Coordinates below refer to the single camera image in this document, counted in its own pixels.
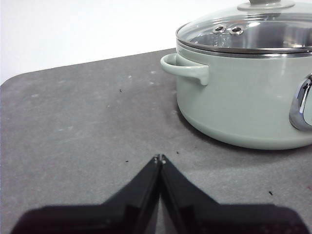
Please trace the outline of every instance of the side handle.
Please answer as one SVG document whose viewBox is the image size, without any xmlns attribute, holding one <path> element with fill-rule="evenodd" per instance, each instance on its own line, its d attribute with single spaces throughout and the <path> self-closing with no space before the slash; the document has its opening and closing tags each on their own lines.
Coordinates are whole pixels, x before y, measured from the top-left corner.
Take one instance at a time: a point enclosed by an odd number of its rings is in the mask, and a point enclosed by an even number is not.
<svg viewBox="0 0 312 234">
<path fill-rule="evenodd" d="M 199 79 L 201 85 L 207 85 L 209 80 L 209 66 L 190 61 L 179 54 L 169 54 L 161 58 L 160 64 L 166 72 L 181 76 Z"/>
</svg>

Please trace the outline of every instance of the glass lid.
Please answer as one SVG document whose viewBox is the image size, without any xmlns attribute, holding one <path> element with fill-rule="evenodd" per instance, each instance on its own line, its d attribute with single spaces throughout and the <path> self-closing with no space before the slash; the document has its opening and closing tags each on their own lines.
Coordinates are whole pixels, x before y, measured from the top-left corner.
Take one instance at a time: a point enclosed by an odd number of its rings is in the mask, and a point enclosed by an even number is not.
<svg viewBox="0 0 312 234">
<path fill-rule="evenodd" d="M 250 0 L 187 23 L 176 32 L 193 48 L 238 54 L 312 52 L 312 4 Z"/>
</svg>

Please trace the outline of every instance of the gray mat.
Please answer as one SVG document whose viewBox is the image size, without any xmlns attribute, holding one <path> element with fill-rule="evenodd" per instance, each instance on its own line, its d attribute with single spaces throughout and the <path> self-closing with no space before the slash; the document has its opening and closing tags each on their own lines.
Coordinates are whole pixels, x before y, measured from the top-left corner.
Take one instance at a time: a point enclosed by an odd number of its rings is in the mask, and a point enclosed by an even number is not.
<svg viewBox="0 0 312 234">
<path fill-rule="evenodd" d="M 312 146 L 249 150 L 195 130 L 177 108 L 174 76 L 159 65 L 173 51 L 31 72 L 1 86 L 1 233 L 28 209 L 102 203 L 158 153 L 220 203 L 287 206 L 312 228 Z M 166 233 L 161 210 L 156 232 Z"/>
</svg>

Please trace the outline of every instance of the white background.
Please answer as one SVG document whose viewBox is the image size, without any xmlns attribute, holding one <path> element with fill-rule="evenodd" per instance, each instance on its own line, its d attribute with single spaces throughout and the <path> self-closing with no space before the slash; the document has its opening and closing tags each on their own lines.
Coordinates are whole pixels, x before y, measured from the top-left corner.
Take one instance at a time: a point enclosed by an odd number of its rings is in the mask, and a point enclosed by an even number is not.
<svg viewBox="0 0 312 234">
<path fill-rule="evenodd" d="M 179 26 L 244 1 L 1 0 L 1 84 L 25 72 L 173 48 Z"/>
</svg>

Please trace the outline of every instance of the black object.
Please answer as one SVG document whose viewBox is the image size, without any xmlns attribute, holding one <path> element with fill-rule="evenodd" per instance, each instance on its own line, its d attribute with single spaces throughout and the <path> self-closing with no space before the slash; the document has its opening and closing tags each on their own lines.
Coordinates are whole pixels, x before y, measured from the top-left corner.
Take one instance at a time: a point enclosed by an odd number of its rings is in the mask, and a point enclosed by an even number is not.
<svg viewBox="0 0 312 234">
<path fill-rule="evenodd" d="M 12 234 L 153 233 L 159 194 L 179 234 L 309 234 L 298 214 L 289 208 L 218 204 L 164 155 L 153 157 L 102 205 L 49 206 L 28 211 Z"/>
</svg>

